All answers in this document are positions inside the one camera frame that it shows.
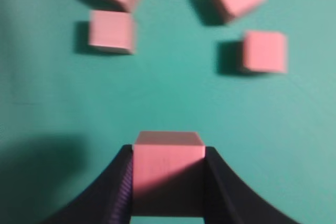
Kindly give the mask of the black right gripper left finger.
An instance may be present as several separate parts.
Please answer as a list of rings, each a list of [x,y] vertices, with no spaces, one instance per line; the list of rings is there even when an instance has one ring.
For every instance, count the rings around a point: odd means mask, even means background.
[[[133,151],[123,145],[79,196],[43,223],[130,223]]]

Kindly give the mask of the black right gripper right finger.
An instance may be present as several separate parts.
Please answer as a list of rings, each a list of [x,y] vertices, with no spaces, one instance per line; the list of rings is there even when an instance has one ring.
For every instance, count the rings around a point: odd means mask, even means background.
[[[253,191],[214,147],[205,150],[205,223],[297,223]]]

